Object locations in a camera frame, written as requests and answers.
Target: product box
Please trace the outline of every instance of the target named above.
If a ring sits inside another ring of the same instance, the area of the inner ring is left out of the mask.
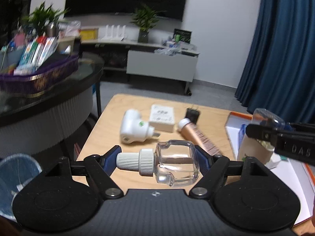
[[[20,60],[19,66],[24,65],[24,64],[27,63],[27,56],[30,53],[34,43],[35,43],[35,41],[32,41],[26,46],[26,49],[25,49],[25,51],[24,51],[24,53],[22,55],[22,58]]]
[[[175,125],[174,108],[152,105],[149,125],[158,131],[173,132]]]
[[[38,47],[38,42],[34,42],[31,48],[31,51],[29,52],[29,54],[27,55],[27,64],[31,64],[34,54],[37,50]]]
[[[33,56],[33,59],[32,59],[32,64],[33,65],[37,65],[38,61],[39,61],[39,58],[40,58],[40,55],[42,54],[43,50],[44,50],[44,47],[45,47],[45,44],[46,44],[46,40],[47,40],[47,37],[39,37],[37,39],[38,41],[38,46],[37,46],[37,49],[35,51],[35,54]]]
[[[55,37],[47,38],[46,44],[44,46],[43,52],[39,57],[37,68],[39,68],[47,58],[49,58],[57,49],[58,40]]]

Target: basket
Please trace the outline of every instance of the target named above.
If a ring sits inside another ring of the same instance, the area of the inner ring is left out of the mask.
[[[77,55],[39,68],[31,75],[0,75],[0,90],[22,95],[39,96],[54,84],[78,70]]]

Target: tv cabinet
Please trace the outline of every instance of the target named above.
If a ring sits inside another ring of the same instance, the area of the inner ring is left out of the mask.
[[[167,56],[156,54],[159,44],[135,41],[88,40],[82,41],[80,54],[92,53],[104,61],[104,70],[124,71],[129,75],[146,75],[185,82],[185,95],[191,95],[189,85],[193,81],[199,53],[182,50],[182,54]],[[110,54],[115,54],[118,63],[113,66]]]

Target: gray floor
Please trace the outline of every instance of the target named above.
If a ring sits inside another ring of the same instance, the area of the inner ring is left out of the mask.
[[[125,74],[110,72],[102,78],[101,106],[103,110],[115,94],[125,93],[247,113],[246,108],[234,97],[235,89],[214,84],[206,85],[202,82],[192,83],[190,87],[192,95],[184,96],[184,85],[180,81],[132,75],[128,82]],[[96,111],[94,94],[92,112],[97,114]]]

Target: green plant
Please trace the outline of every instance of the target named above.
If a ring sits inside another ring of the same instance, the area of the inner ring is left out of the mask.
[[[160,12],[161,11],[151,9],[146,4],[142,4],[142,8],[136,8],[135,12],[132,14],[131,23],[138,26],[141,31],[147,32],[149,29],[156,26],[155,23],[159,21],[157,16]]]
[[[45,2],[43,2],[40,7],[36,7],[29,16],[24,17],[23,21],[32,24],[38,35],[43,35],[47,23],[57,22],[62,14],[69,11],[68,9],[64,11],[54,10],[52,6],[53,5],[50,5],[48,8],[45,8]]]

